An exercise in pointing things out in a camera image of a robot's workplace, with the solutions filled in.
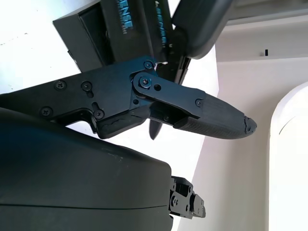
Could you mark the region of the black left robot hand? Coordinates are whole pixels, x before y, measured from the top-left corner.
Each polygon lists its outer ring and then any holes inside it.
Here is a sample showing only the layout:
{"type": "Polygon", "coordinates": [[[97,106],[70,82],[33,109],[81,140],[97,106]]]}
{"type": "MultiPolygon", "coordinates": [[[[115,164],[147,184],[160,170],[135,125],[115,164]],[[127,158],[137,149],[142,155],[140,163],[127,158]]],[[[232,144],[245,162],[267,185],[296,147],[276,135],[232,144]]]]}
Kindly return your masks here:
{"type": "Polygon", "coordinates": [[[235,109],[201,90],[182,86],[192,59],[201,59],[214,46],[234,6],[232,0],[182,0],[174,14],[168,3],[155,3],[163,59],[154,65],[157,77],[140,81],[154,96],[149,133],[156,138],[163,123],[205,136],[232,139],[230,118],[235,109]]]}

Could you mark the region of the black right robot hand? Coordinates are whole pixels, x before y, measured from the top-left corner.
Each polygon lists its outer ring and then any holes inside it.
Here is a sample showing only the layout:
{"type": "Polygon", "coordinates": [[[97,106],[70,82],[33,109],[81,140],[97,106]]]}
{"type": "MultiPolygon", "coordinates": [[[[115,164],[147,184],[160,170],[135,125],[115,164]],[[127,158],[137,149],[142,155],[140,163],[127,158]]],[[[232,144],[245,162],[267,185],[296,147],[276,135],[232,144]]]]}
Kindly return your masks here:
{"type": "Polygon", "coordinates": [[[146,119],[227,140],[257,125],[155,64],[144,56],[1,95],[1,230],[169,231],[174,216],[205,217],[169,164],[108,139],[146,119]]]}

